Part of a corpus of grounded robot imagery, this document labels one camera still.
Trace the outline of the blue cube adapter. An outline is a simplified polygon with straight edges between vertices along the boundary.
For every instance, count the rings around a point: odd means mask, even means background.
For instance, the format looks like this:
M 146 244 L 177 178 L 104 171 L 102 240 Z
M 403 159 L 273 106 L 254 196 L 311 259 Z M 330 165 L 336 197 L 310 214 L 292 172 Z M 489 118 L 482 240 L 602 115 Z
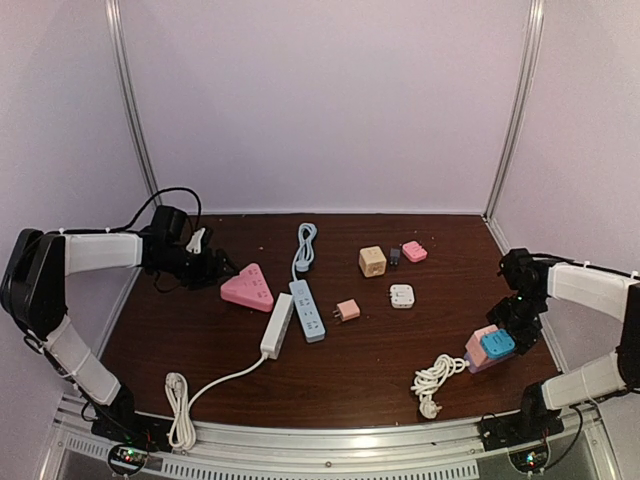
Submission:
M 480 344 L 490 360 L 507 357 L 515 351 L 515 341 L 505 329 L 499 329 L 484 335 Z

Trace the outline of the light pink cube adapter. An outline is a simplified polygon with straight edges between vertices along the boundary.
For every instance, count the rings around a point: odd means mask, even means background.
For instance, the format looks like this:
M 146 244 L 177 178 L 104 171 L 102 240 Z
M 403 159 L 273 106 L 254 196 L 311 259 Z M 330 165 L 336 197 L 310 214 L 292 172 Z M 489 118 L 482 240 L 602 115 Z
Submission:
M 489 356 L 484 350 L 481 340 L 484 336 L 494 333 L 498 330 L 496 325 L 488 325 L 481 329 L 475 330 L 467 340 L 465 348 L 468 361 L 474 367 L 481 367 L 489 361 Z

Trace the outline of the white power strip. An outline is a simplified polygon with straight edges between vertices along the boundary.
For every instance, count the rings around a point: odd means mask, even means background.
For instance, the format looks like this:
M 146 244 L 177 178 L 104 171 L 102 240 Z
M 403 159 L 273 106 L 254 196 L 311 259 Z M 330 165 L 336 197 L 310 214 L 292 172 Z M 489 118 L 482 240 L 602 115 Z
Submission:
M 278 358 L 290 324 L 293 308 L 293 296 L 280 293 L 260 343 L 260 352 L 265 359 L 276 360 Z

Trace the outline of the light blue power strip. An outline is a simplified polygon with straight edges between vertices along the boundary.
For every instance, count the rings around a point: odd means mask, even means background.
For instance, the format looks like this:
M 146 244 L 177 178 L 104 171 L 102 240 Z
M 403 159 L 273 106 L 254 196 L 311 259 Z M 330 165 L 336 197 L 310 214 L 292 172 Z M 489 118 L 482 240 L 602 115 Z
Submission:
M 307 281 L 294 280 L 289 289 L 305 341 L 311 344 L 324 340 L 326 329 Z

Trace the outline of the small white cube adapter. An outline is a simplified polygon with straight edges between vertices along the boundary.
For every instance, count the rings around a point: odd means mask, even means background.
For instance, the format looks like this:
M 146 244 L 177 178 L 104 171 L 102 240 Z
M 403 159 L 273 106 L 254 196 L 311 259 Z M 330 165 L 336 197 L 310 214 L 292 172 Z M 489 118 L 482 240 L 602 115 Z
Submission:
M 414 289 L 409 284 L 392 284 L 389 298 L 394 309 L 411 309 L 415 304 Z

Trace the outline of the pink plug adapter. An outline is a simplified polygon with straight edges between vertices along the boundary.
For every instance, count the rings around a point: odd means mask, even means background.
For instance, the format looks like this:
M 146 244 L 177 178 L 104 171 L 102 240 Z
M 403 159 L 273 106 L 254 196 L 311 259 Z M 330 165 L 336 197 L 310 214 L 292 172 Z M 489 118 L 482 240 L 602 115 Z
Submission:
M 424 261 L 428 256 L 427 250 L 415 240 L 404 243 L 402 253 L 412 263 Z

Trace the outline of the light pink usb charger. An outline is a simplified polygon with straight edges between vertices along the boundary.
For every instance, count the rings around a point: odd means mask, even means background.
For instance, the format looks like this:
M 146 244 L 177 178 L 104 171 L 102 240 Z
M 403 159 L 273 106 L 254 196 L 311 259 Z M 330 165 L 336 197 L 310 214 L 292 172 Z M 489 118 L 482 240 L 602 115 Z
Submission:
M 361 316 L 361 310 L 355 299 L 349 299 L 336 304 L 333 316 L 337 324 L 345 323 Z

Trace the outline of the black plug adapter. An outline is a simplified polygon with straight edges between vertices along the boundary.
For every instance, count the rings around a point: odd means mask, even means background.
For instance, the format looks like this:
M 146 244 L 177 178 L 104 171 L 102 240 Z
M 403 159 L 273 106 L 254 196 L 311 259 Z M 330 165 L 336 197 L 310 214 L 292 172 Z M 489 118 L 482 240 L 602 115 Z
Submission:
M 397 267 L 401 258 L 401 249 L 392 247 L 389 250 L 389 265 L 391 267 Z

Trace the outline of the beige cube socket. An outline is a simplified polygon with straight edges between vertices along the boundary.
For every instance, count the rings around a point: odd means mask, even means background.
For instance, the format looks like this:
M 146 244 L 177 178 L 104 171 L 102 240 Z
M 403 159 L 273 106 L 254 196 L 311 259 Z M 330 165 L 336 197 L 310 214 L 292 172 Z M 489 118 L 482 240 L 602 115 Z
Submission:
M 358 264 L 363 276 L 372 278 L 385 274 L 387 259 L 380 246 L 364 247 L 359 250 Z

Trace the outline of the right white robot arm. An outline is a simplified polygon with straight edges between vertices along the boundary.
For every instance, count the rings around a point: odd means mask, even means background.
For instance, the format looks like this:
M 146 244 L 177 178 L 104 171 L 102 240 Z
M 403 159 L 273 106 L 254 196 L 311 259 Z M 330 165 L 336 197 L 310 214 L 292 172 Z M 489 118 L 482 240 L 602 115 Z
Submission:
M 537 342 L 541 315 L 550 299 L 581 305 L 622 324 L 619 345 L 571 372 L 530 386 L 512 430 L 519 440 L 535 440 L 564 407 L 639 391 L 639 275 L 526 248 L 509 250 L 498 275 L 513 292 L 488 313 L 489 323 L 505 330 L 522 355 Z

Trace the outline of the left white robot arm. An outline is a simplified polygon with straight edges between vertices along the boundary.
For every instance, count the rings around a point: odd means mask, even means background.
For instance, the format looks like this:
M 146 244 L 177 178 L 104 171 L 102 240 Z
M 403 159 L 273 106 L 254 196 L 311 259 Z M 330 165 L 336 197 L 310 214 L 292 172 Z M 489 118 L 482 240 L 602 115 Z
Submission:
M 92 402 L 110 406 L 125 387 L 75 330 L 66 305 L 66 279 L 82 272 L 140 268 L 168 273 L 192 290 L 215 285 L 239 270 L 222 249 L 207 242 L 210 229 L 181 245 L 165 233 L 43 233 L 23 230 L 1 286 L 2 308 L 36 347 L 63 369 Z

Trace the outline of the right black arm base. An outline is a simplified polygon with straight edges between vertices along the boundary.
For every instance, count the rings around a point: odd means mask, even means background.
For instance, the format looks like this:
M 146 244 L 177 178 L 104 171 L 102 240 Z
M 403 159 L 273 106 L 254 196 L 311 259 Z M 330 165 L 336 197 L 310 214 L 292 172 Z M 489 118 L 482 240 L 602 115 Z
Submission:
M 533 393 L 523 396 L 519 411 L 507 415 L 485 414 L 478 422 L 485 451 L 542 441 L 563 431 L 560 410 L 548 409 L 542 396 Z

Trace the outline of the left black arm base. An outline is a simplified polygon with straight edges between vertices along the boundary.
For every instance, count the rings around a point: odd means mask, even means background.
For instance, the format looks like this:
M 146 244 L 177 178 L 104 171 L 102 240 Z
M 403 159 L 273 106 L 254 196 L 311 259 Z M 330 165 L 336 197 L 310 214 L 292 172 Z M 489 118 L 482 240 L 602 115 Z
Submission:
M 94 435 L 150 452 L 172 451 L 170 420 L 136 413 L 131 399 L 115 400 L 109 406 L 89 404 L 96 415 L 91 426 Z

